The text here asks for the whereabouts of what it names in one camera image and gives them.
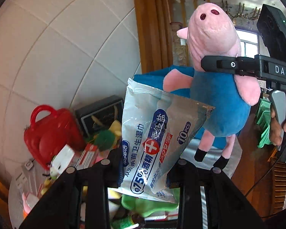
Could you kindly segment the right hand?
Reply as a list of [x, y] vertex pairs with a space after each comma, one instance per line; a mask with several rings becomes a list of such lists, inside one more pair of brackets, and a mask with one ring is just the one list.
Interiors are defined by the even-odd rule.
[[282, 126], [277, 121], [275, 109], [273, 108], [273, 106], [271, 106], [271, 122], [270, 122], [269, 139], [273, 145], [280, 146], [282, 144], [283, 138], [280, 135], [282, 131], [286, 133], [286, 122]]

